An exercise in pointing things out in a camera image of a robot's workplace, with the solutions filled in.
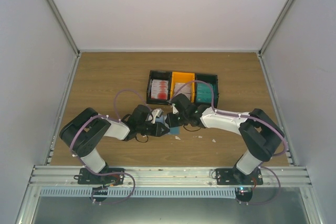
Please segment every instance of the purple cable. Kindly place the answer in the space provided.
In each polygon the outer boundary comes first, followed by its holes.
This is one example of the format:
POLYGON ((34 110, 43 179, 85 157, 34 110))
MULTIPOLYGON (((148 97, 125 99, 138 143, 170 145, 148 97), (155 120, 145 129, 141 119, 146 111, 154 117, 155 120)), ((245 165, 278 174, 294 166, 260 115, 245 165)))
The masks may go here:
POLYGON ((117 110, 117 97, 122 93, 122 92, 125 92, 125 91, 129 91, 129 92, 133 92, 135 93, 140 99, 141 101, 143 102, 143 104, 150 109, 150 111, 152 111, 152 109, 146 104, 146 101, 144 100, 144 98, 142 97, 142 95, 140 95, 136 90, 133 90, 133 89, 122 89, 120 90, 114 97, 114 100, 113 100, 113 107, 114 107, 114 111, 119 119, 119 121, 121 120, 121 117, 118 113, 118 110, 117 110))
POLYGON ((282 144, 284 145, 284 149, 282 150, 282 152, 279 152, 279 153, 275 153, 273 156, 276 157, 276 156, 280 156, 284 153, 286 153, 286 151, 288 150, 288 144, 287 144, 287 141, 285 140, 285 138, 273 127, 271 126, 270 124, 268 124, 267 122, 259 119, 259 118, 255 118, 254 116, 250 116, 250 115, 239 115, 239 113, 230 113, 230 112, 224 112, 224 111, 221 111, 221 110, 218 110, 215 108, 214 106, 214 90, 213 88, 206 82, 204 81, 199 81, 199 80, 193 80, 193 81, 189 81, 187 83, 185 83, 184 85, 182 85, 173 95, 172 99, 178 94, 178 92, 186 85, 190 84, 190 83, 194 83, 194 82, 198 82, 198 83, 203 83, 205 85, 207 85, 210 90, 211 90, 211 108, 213 109, 213 111, 215 111, 217 114, 220 114, 220 115, 225 115, 225 116, 232 116, 234 118, 247 118, 247 119, 251 119, 251 120, 254 120, 254 121, 257 121, 261 124, 263 124, 264 126, 268 127, 270 130, 272 130, 282 141, 282 144))
MULTIPOLYGON (((82 160, 78 155, 76 155, 76 153, 72 150, 72 149, 73 149, 73 146, 75 145, 75 142, 76 142, 78 136, 80 135, 80 133, 84 130, 84 128, 85 128, 86 126, 88 126, 89 123, 91 123, 91 122, 92 122, 94 119, 96 119, 96 118, 109 119, 109 120, 112 120, 112 121, 117 122, 117 120, 112 119, 112 118, 108 117, 107 115, 95 115, 95 116, 91 117, 85 124, 83 124, 83 126, 78 130, 78 132, 76 133, 75 137, 73 138, 73 140, 72 140, 72 142, 71 142, 71 144, 70 144, 70 153, 71 153, 71 154, 74 154, 75 157, 79 160, 79 162, 80 162, 83 166, 85 166, 85 168, 86 168, 90 173, 92 173, 92 174, 94 174, 94 175, 96 175, 96 176, 110 176, 110 175, 120 175, 120 174, 122 174, 122 175, 129 176, 129 177, 133 180, 133 188, 132 188, 130 194, 128 194, 125 198, 123 198, 123 199, 121 199, 121 200, 117 200, 117 201, 111 202, 111 203, 104 203, 104 204, 102 204, 101 202, 99 202, 100 205, 114 205, 114 204, 118 204, 118 203, 121 203, 121 202, 123 202, 123 201, 129 199, 129 198, 133 195, 134 190, 135 190, 135 179, 134 179, 134 177, 133 177, 131 174, 124 173, 124 172, 96 173, 96 172, 94 172, 93 170, 91 170, 89 167, 87 167, 86 164, 83 162, 83 160, 82 160)), ((96 203, 96 202, 93 200, 93 195, 91 195, 91 199, 92 199, 92 202, 93 202, 93 203, 96 203)))
POLYGON ((266 170, 270 171, 270 172, 274 175, 274 177, 277 179, 277 182, 278 182, 278 185, 279 185, 277 194, 275 194, 274 197, 273 197, 272 199, 269 199, 269 200, 266 200, 266 201, 262 201, 262 202, 256 202, 256 203, 253 203, 253 202, 252 202, 252 203, 248 203, 247 205, 252 205, 252 206, 261 206, 261 205, 265 205, 265 204, 268 204, 268 203, 273 202, 273 201, 274 201, 276 198, 278 198, 279 195, 280 195, 280 192, 281 192, 281 183, 280 183, 279 177, 275 174, 275 172, 274 172, 273 170, 271 170, 271 169, 268 168, 268 167, 260 166, 260 168, 262 168, 262 169, 266 169, 266 170))

